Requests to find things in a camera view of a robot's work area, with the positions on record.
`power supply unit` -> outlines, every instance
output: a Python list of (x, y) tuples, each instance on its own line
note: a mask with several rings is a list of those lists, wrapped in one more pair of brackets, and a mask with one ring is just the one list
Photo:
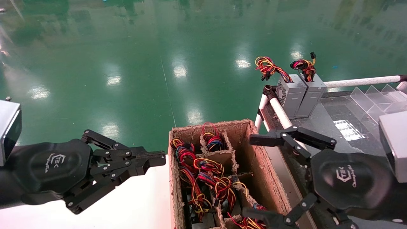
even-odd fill
[(304, 98), (302, 99), (300, 108), (295, 114), (296, 118), (307, 118), (311, 115), (314, 108), (317, 106), (322, 94), (326, 90), (326, 85), (321, 78), (315, 74), (313, 82), (306, 82), (303, 75), (300, 75), (303, 82), (307, 85)]
[(301, 105), (306, 91), (306, 84), (297, 74), (290, 74), (292, 83), (286, 83), (282, 77), (278, 80), (276, 96), (289, 119), (295, 118), (295, 113)]

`colorful cable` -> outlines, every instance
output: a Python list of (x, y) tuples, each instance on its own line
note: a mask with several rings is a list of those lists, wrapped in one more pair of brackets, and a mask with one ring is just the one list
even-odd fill
[(281, 75), (286, 83), (293, 82), (288, 73), (286, 73), (282, 68), (275, 65), (269, 57), (256, 58), (256, 66), (256, 70), (260, 70), (260, 72), (263, 74), (263, 76), (261, 77), (261, 81), (269, 80), (270, 76), (274, 75), (274, 73), (277, 72)]
[(188, 202), (198, 214), (199, 221), (202, 221), (203, 215), (211, 209), (211, 203), (206, 199), (197, 185), (197, 178), (185, 166), (180, 167), (181, 179), (191, 187), (191, 200)]
[[(215, 130), (215, 134), (205, 132), (205, 125), (210, 124)], [(206, 142), (206, 148), (208, 149), (209, 152), (214, 152), (217, 150), (223, 150), (223, 141), (219, 136), (218, 129), (216, 126), (211, 123), (211, 122), (205, 122), (204, 125), (202, 126), (202, 134), (203, 138)]]
[(314, 67), (316, 58), (317, 56), (315, 55), (315, 53), (311, 52), (312, 62), (306, 59), (299, 59), (297, 61), (292, 62), (290, 64), (290, 67), (292, 69), (297, 69), (298, 72), (302, 70), (302, 74), (304, 76), (305, 81), (312, 82), (314, 80), (314, 75), (317, 73), (317, 70)]
[(223, 177), (225, 169), (221, 163), (212, 161), (206, 158), (197, 158), (193, 162), (193, 166), (200, 170), (200, 172), (208, 173), (210, 176), (219, 176)]
[(190, 158), (193, 162), (197, 157), (195, 156), (195, 147), (191, 143), (185, 143), (181, 139), (173, 139), (171, 141), (171, 147), (175, 149), (175, 155), (178, 159), (178, 162), (187, 167), (192, 173), (195, 173), (196, 170), (193, 168), (193, 165), (188, 165), (185, 158)]
[[(257, 203), (253, 205), (253, 208), (257, 210), (267, 211), (267, 209)], [(234, 218), (228, 213), (229, 217), (232, 219), (233, 223), (240, 227), (241, 229), (266, 229), (266, 225), (260, 220), (253, 220), (249, 217), (244, 217), (240, 222), (236, 222)]]

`clear acrylic divider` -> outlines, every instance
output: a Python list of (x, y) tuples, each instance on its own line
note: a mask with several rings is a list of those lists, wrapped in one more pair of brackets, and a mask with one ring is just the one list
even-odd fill
[(396, 91), (389, 84), (382, 89), (381, 94), (386, 98), (390, 99), (392, 102), (404, 102), (407, 98), (404, 97), (399, 91)]
[(350, 94), (350, 97), (365, 111), (367, 112), (374, 106), (374, 103), (363, 93), (358, 87)]
[(385, 113), (377, 106), (374, 105), (366, 112), (376, 123), (379, 123), (379, 116), (385, 115)]
[(406, 111), (407, 110), (407, 101), (392, 103), (384, 112), (386, 114), (392, 114), (396, 112)]
[(392, 101), (388, 99), (386, 96), (382, 95), (379, 90), (375, 87), (370, 86), (369, 89), (366, 91), (365, 95), (374, 103), (374, 104), (382, 104), (382, 103), (391, 103)]

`green floor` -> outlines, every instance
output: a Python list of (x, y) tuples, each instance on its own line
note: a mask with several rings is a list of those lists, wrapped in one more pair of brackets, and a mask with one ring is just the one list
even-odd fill
[(296, 73), (314, 51), (325, 81), (407, 73), (402, 0), (0, 2), (0, 98), (23, 106), (20, 144), (89, 128), (166, 150), (172, 127), (254, 119), (260, 55)]

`wire bundle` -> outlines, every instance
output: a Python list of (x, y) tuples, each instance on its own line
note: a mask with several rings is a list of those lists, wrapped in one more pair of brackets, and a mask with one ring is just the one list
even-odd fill
[[(255, 203), (253, 208), (261, 211), (267, 211), (265, 207), (258, 203)], [(253, 220), (249, 217), (244, 217), (241, 222), (236, 222), (229, 213), (228, 215), (232, 219), (233, 223), (241, 229), (267, 229), (266, 225), (260, 220)]]
[(290, 64), (292, 69), (297, 69), (298, 72), (302, 70), (305, 81), (312, 82), (314, 80), (314, 75), (317, 73), (317, 70), (314, 67), (316, 55), (314, 52), (311, 52), (312, 62), (306, 59), (299, 59)]
[(185, 143), (181, 139), (173, 139), (171, 141), (171, 147), (176, 150), (175, 155), (181, 166), (184, 166), (192, 173), (195, 173), (196, 170), (193, 168), (192, 164), (188, 165), (185, 160), (186, 158), (189, 158), (190, 161), (193, 162), (197, 158), (194, 154), (194, 144)]
[(258, 57), (255, 61), (257, 66), (256, 70), (260, 70), (260, 72), (263, 74), (263, 76), (261, 77), (261, 81), (269, 80), (270, 76), (274, 75), (274, 73), (277, 72), (281, 75), (286, 83), (293, 82), (288, 73), (286, 73), (282, 68), (275, 65), (269, 57)]
[(245, 184), (241, 182), (232, 182), (230, 178), (224, 177), (223, 165), (209, 159), (197, 158), (193, 163), (194, 167), (199, 170), (198, 179), (209, 186), (214, 199), (212, 206), (217, 206), (228, 201), (228, 212), (232, 212), (236, 202), (236, 194), (232, 189), (232, 185), (241, 184), (246, 189)]
[(181, 179), (189, 185), (191, 190), (191, 197), (192, 199), (188, 202), (192, 209), (198, 214), (199, 221), (202, 221), (203, 215), (208, 213), (209, 210), (212, 208), (210, 202), (206, 199), (205, 194), (203, 194), (197, 185), (197, 178), (194, 178), (194, 175), (191, 171), (188, 170), (187, 167), (181, 166)]
[[(210, 124), (212, 127), (215, 129), (215, 134), (205, 132), (205, 125)], [(223, 149), (223, 141), (219, 136), (218, 129), (216, 128), (215, 125), (211, 122), (205, 122), (204, 125), (202, 126), (202, 134), (203, 138), (206, 142), (206, 148), (208, 149), (209, 152), (215, 152), (217, 150), (222, 150)]]

